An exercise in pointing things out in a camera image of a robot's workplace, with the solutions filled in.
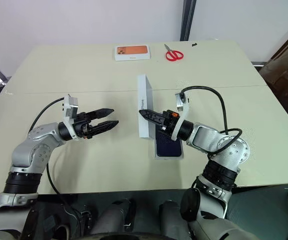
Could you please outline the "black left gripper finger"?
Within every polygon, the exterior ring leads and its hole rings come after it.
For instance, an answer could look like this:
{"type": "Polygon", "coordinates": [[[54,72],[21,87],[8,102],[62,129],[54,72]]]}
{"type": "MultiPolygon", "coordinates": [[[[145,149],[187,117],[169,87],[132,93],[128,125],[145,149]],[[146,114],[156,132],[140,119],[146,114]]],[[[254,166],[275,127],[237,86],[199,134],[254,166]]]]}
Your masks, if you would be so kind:
{"type": "Polygon", "coordinates": [[[108,115],[110,115],[111,113],[114,112],[114,109],[111,108],[101,108],[101,109],[97,109],[91,112],[88,112],[86,114],[86,117],[89,121],[95,120],[95,119],[101,119],[104,117],[107,117],[108,115]]]}
{"type": "Polygon", "coordinates": [[[95,136],[95,135],[98,135],[98,134],[101,134],[101,133],[104,133],[104,132],[107,132],[111,129],[113,129],[115,126],[117,126],[119,123],[118,120],[108,120],[108,121],[105,121],[105,122],[102,122],[102,123],[99,123],[98,125],[94,126],[92,129],[91,129],[91,136],[95,136]]]}

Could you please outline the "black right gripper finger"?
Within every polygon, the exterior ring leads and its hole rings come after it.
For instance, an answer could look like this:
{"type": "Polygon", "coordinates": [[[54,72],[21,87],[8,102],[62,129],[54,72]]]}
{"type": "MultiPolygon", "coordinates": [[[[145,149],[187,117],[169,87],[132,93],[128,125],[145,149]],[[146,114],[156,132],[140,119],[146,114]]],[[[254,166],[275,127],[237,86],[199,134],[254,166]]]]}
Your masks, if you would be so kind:
{"type": "Polygon", "coordinates": [[[139,113],[149,122],[152,122],[156,125],[163,125],[165,117],[161,113],[157,113],[149,109],[141,109],[139,113]]]}

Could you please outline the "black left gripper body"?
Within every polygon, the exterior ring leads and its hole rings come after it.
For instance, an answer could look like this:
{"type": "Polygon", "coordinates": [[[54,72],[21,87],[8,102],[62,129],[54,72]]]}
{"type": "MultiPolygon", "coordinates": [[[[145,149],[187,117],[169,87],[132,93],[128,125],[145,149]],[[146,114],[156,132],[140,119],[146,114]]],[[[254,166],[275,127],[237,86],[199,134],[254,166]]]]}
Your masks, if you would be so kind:
{"type": "Polygon", "coordinates": [[[81,112],[76,115],[73,123],[73,129],[80,138],[91,139],[91,121],[94,120],[94,112],[81,112]]]}

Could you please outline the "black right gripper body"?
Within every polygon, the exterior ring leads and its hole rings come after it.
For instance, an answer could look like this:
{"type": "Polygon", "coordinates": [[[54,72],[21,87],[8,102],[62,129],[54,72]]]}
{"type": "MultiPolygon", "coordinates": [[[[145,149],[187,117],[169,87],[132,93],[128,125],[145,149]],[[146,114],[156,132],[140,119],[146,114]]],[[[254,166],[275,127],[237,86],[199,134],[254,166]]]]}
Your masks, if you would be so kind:
{"type": "Polygon", "coordinates": [[[172,133],[180,118],[180,115],[172,110],[163,111],[162,115],[164,117],[164,121],[161,126],[161,131],[164,133],[172,133]]]}

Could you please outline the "white box lid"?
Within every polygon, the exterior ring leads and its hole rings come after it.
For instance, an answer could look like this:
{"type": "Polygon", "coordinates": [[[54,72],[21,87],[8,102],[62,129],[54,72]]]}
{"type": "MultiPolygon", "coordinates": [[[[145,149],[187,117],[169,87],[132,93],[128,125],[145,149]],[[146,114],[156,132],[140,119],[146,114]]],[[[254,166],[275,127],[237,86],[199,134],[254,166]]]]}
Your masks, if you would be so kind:
{"type": "MultiPolygon", "coordinates": [[[[138,110],[153,110],[153,92],[145,74],[137,77],[138,110]]],[[[143,139],[155,138],[155,125],[138,113],[139,137],[143,139]]]]}

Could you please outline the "orange printed phone box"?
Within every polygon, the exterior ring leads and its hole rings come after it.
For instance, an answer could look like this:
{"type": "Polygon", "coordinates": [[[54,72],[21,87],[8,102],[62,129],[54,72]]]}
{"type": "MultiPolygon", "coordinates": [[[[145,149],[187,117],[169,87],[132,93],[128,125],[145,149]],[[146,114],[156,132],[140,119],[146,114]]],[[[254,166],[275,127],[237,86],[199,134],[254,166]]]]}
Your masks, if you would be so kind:
{"type": "Polygon", "coordinates": [[[150,50],[148,45],[122,45],[116,46],[114,51],[116,61],[149,60],[150,50]]]}

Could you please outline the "dark grey rounded shape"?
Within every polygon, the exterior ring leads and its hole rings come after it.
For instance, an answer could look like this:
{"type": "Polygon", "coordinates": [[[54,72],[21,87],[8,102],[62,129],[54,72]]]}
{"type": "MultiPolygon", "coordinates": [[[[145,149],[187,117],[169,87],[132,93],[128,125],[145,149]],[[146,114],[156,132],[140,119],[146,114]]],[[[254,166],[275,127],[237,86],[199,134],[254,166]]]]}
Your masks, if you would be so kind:
{"type": "Polygon", "coordinates": [[[91,234],[132,232],[135,225],[136,201],[114,201],[98,218],[91,234]]]}

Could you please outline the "red handled scissors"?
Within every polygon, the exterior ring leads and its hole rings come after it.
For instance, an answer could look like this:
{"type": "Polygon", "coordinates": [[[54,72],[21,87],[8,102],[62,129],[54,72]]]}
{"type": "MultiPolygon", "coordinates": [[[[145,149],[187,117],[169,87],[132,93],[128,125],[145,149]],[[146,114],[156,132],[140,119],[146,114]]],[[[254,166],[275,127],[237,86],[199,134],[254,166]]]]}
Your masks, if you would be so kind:
{"type": "Polygon", "coordinates": [[[181,60],[184,57],[182,52],[170,49],[166,44],[164,44],[164,46],[167,50],[167,52],[165,53],[165,57],[168,61],[175,62],[181,60]]]}

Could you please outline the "black metal bracket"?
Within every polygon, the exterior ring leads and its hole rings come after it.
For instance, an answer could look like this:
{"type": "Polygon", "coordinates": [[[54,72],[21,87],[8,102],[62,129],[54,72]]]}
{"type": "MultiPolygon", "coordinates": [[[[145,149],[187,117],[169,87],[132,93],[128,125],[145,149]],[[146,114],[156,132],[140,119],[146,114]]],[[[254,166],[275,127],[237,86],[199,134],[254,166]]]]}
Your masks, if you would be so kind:
{"type": "Polygon", "coordinates": [[[92,227],[92,213],[89,210],[81,212],[81,236],[86,236],[90,233],[92,227]]]}

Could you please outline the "dark metal post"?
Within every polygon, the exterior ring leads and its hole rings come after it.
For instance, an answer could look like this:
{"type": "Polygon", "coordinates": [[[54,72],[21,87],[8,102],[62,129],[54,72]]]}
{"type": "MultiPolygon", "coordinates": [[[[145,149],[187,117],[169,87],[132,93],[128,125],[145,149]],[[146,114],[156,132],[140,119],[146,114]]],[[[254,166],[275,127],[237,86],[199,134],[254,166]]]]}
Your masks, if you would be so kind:
{"type": "Polygon", "coordinates": [[[189,40],[196,3],[197,0],[183,1],[181,31],[180,31],[181,42],[189,40]]]}

